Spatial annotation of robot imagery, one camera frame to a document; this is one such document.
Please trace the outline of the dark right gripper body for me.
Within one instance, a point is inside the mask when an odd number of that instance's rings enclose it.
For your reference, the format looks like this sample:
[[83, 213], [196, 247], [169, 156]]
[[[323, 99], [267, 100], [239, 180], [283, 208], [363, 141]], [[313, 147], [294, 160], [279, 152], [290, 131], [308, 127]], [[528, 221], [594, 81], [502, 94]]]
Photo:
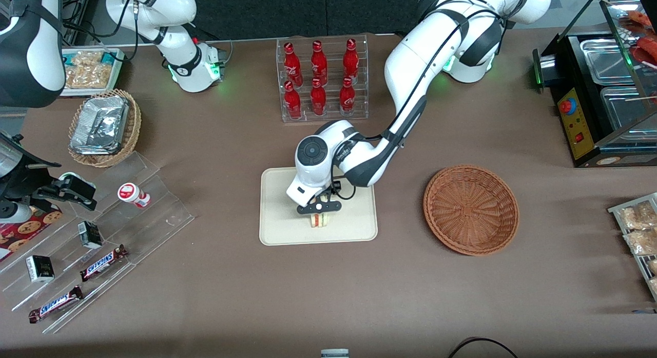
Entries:
[[52, 207], [47, 199], [39, 198], [42, 188], [56, 180], [48, 169], [61, 167], [27, 152], [21, 145], [23, 136], [1, 133], [1, 223], [28, 221], [35, 208], [45, 212]]

